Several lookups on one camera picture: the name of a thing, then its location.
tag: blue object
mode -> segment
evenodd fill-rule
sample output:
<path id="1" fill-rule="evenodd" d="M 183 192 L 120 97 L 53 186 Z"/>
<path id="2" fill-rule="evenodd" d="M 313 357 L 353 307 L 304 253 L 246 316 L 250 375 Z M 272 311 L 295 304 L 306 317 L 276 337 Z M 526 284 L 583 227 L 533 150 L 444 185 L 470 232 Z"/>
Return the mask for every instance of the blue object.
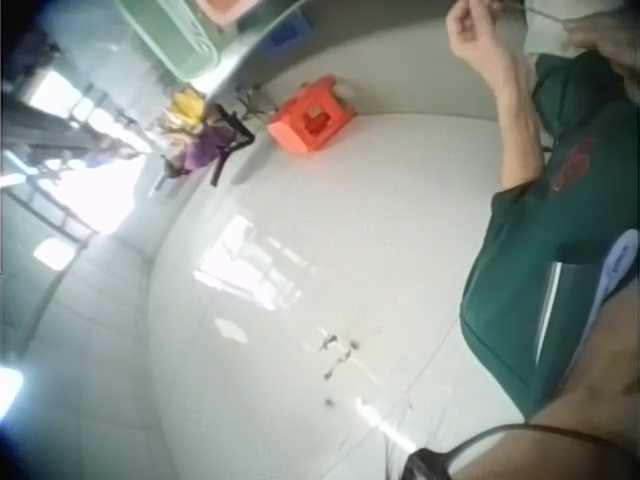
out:
<path id="1" fill-rule="evenodd" d="M 311 23 L 297 11 L 264 40 L 267 55 L 280 55 L 302 43 L 311 33 Z"/>

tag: orange stool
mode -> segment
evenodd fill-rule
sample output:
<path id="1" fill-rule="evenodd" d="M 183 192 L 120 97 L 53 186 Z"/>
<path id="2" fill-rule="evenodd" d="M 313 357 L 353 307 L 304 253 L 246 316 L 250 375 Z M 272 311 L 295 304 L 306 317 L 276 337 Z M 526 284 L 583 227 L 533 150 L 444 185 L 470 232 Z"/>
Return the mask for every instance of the orange stool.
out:
<path id="1" fill-rule="evenodd" d="M 309 153 L 320 150 L 354 117 L 333 94 L 336 79 L 326 75 L 303 86 L 271 117 L 267 129 L 285 150 Z"/>

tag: grey wall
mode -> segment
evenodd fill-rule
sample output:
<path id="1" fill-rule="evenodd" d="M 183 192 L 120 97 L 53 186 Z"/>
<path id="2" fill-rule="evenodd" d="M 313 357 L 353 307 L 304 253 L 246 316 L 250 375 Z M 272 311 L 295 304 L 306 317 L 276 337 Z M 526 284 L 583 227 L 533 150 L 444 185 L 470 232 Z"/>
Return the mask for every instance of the grey wall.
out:
<path id="1" fill-rule="evenodd" d="M 7 265 L 11 275 L 2 277 L 5 340 L 17 330 L 16 315 L 28 318 L 40 285 L 54 276 L 31 256 L 49 232 L 15 205 L 8 212 L 5 201 L 5 239 L 32 242 L 21 245 L 21 256 Z M 33 478 L 177 478 L 149 376 L 148 275 L 139 252 L 97 237 L 65 275 L 24 357 L 13 362 L 24 385 L 0 425 Z M 8 294 L 18 301 L 7 301 Z"/>

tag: dark green t-shirt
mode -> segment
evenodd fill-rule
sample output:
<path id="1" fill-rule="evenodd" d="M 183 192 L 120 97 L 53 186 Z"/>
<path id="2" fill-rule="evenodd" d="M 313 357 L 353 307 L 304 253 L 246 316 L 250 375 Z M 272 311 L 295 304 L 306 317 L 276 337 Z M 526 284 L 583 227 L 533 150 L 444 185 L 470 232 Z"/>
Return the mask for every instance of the dark green t-shirt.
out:
<path id="1" fill-rule="evenodd" d="M 534 102 L 554 138 L 553 153 L 538 180 L 493 197 L 461 305 L 468 345 L 526 418 L 557 388 L 534 391 L 541 373 L 535 342 L 551 263 L 571 262 L 563 257 L 580 250 L 604 253 L 639 223 L 638 108 L 621 79 L 595 53 L 541 56 L 536 69 Z M 586 321 L 566 316 L 565 330 Z M 565 343 L 577 347 L 574 340 Z"/>

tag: red logo on shirt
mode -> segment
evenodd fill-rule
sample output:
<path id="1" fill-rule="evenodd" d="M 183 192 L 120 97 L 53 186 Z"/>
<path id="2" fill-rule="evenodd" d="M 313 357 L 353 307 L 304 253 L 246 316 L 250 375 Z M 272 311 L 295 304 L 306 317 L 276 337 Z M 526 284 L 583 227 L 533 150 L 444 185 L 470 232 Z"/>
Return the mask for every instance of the red logo on shirt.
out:
<path id="1" fill-rule="evenodd" d="M 590 153 L 595 143 L 593 137 L 586 137 L 577 146 L 573 147 L 564 160 L 560 171 L 551 182 L 551 189 L 559 193 L 578 178 L 589 171 Z"/>

